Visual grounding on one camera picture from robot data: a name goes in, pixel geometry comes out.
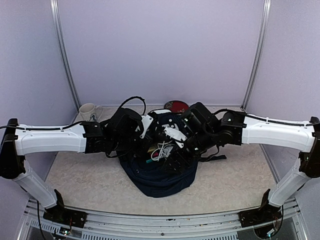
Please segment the yellow highlighter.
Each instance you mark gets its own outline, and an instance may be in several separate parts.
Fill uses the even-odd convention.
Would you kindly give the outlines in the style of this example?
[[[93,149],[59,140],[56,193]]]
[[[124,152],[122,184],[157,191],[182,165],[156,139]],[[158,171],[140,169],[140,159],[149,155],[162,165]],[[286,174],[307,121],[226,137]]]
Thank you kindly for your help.
[[[156,150],[157,149],[157,147],[156,146],[151,146],[148,150],[147,150],[147,152],[148,153],[152,153],[154,150]]]

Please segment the white charger adapter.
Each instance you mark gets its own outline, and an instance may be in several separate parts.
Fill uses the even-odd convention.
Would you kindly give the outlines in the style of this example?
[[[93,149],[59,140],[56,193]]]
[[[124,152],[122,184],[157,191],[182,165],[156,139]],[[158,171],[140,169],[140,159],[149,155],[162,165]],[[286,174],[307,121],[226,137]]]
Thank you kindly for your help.
[[[161,151],[161,157],[162,158],[168,158],[171,154],[171,151],[173,150],[173,145],[166,145],[162,151]]]

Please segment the navy blue backpack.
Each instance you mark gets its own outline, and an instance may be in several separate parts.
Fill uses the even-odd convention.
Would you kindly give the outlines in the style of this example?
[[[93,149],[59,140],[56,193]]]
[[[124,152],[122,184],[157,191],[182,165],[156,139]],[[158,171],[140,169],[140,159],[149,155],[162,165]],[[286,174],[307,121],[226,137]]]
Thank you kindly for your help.
[[[212,141],[220,125],[220,121],[212,113],[191,111],[184,114],[173,112],[157,114],[159,126],[153,137],[154,141],[160,140],[160,129],[166,127],[169,123],[173,123],[176,129],[185,134],[187,140],[184,141],[183,147],[179,147],[173,142],[165,146],[173,145],[188,152],[192,161],[191,167],[182,174],[169,173],[165,171],[165,160],[167,158],[162,157],[161,160],[146,163],[147,160],[151,160],[151,154],[149,153],[136,155],[130,152],[119,157],[119,161],[127,176],[143,194],[153,198],[164,198],[188,188],[193,183],[199,162],[224,160],[226,156],[218,153],[207,157],[202,156],[213,146],[221,147],[221,144]],[[161,157],[164,147],[159,146],[158,156]]]

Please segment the pink black highlighter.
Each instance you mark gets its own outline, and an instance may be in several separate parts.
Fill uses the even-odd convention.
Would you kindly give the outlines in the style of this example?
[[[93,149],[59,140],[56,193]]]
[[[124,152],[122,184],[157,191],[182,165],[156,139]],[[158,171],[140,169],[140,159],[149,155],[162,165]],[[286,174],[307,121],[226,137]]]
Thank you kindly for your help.
[[[156,158],[156,157],[158,157],[159,156],[159,151],[156,151],[156,152],[154,152],[153,154],[152,154],[152,157],[153,158]]]

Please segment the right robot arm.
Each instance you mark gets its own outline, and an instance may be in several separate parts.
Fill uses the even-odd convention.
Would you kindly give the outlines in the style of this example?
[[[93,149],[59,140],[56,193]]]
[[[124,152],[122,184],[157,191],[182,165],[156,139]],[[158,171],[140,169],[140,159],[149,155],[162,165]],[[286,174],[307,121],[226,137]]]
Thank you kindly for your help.
[[[177,143],[167,165],[177,172],[197,155],[211,147],[225,145],[266,144],[299,150],[297,160],[280,182],[268,189],[256,209],[256,218],[266,222],[284,202],[306,182],[320,176],[320,120],[269,119],[229,109],[212,113],[197,102],[178,117],[178,122],[163,126],[167,138]]]

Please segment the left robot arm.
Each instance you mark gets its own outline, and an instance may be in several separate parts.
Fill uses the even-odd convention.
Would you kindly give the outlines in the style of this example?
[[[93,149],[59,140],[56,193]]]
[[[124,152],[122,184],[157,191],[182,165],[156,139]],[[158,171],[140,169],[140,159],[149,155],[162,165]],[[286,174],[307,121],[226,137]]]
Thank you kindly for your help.
[[[0,176],[15,181],[34,197],[57,221],[70,218],[61,194],[47,185],[27,164],[25,156],[46,152],[105,153],[118,158],[141,146],[153,122],[149,114],[140,115],[120,107],[102,122],[79,121],[66,126],[29,126],[16,118],[8,121],[0,144]]]

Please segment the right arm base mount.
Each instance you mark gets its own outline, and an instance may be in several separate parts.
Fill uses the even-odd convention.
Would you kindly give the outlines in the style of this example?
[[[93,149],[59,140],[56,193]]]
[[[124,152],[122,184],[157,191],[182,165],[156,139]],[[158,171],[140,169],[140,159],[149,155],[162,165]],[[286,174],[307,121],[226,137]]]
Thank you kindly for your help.
[[[243,210],[238,213],[242,228],[271,222],[283,217],[280,206],[277,207],[270,205],[268,200],[269,193],[270,189],[263,194],[260,207]]]

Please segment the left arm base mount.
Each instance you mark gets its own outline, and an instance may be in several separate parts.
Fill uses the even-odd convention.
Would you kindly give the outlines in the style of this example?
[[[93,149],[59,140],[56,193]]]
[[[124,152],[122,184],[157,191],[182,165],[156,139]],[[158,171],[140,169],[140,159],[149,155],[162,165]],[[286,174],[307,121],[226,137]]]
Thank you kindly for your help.
[[[83,229],[88,214],[84,211],[66,208],[62,195],[56,189],[54,189],[54,192],[57,198],[56,205],[46,208],[43,218],[54,223]]]

